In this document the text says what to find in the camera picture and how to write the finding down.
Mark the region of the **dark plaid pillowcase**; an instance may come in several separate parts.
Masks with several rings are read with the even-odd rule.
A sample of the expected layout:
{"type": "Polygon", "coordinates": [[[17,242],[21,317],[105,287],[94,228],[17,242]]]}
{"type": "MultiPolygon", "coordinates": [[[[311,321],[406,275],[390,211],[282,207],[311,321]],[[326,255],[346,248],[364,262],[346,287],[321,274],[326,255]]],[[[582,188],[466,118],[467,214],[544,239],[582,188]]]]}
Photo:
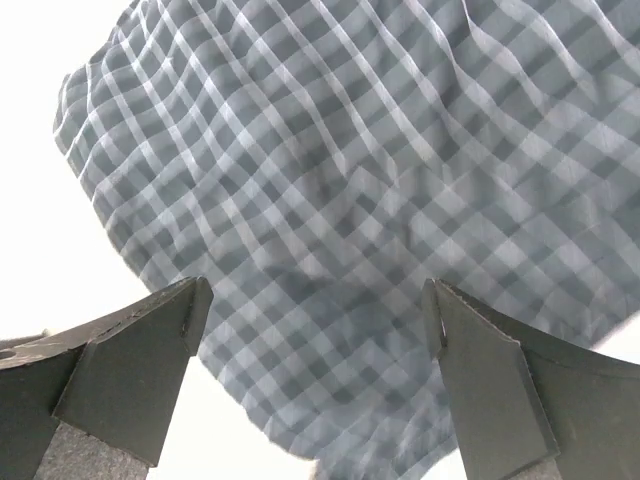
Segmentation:
{"type": "Polygon", "coordinates": [[[427,279],[582,347],[639,308],[635,1],[135,1],[53,130],[147,288],[208,279],[202,363],[320,479],[455,449],[427,279]]]}

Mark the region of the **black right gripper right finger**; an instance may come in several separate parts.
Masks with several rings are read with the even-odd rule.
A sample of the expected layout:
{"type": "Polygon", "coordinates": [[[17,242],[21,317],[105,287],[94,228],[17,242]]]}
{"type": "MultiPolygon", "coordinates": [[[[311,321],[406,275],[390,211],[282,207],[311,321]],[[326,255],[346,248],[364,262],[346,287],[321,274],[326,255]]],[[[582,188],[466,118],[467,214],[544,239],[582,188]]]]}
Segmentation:
{"type": "Polygon", "coordinates": [[[442,280],[425,282],[422,308],[468,478],[638,478],[638,365],[540,331],[442,280]]]}

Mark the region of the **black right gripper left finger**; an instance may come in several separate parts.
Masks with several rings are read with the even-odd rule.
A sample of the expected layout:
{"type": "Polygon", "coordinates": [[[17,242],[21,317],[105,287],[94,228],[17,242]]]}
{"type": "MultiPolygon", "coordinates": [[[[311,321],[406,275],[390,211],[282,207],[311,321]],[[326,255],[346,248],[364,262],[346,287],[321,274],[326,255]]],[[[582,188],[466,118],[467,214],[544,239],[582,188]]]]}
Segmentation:
{"type": "Polygon", "coordinates": [[[58,334],[2,341],[2,478],[146,478],[212,299],[205,278],[187,278],[58,334]]]}

